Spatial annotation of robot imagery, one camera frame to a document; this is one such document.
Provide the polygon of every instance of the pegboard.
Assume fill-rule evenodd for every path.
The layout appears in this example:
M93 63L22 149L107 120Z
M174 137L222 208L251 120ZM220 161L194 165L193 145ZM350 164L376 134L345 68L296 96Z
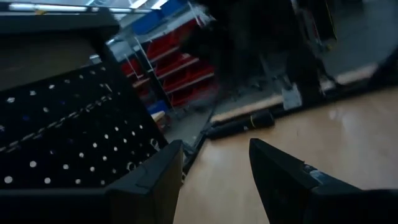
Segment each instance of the pegboard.
M0 189L104 187L159 150L113 72L101 63L0 92Z

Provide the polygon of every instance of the floor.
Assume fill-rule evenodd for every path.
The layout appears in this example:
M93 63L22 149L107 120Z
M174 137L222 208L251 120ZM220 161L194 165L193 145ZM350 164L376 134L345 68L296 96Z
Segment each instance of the floor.
M397 100L398 88L385 90L205 142L180 190L174 223L268 223L251 173L251 138L361 189L398 188Z
M338 41L333 49L322 55L328 73L339 73L378 62L398 44L398 2L395 0L364 0L362 6L343 7L333 15ZM229 99L218 105L215 114L242 107L272 94L249 91L236 101ZM182 139L193 144L205 125L210 110L202 113L188 112L180 121L174 120L165 133L168 141Z

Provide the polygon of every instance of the blue shelf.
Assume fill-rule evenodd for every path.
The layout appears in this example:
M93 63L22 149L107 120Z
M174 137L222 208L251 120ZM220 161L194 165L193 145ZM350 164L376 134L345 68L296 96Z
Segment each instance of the blue shelf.
M152 11L133 22L131 24L132 30L137 35L147 34L161 25L167 17L184 9L187 4L187 0L169 0L162 6L161 10Z

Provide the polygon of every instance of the black pegboard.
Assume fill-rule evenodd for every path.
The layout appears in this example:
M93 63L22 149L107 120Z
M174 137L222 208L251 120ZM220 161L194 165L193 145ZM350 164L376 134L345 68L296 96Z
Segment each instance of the black pegboard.
M104 187L159 147L105 63L0 93L0 189Z

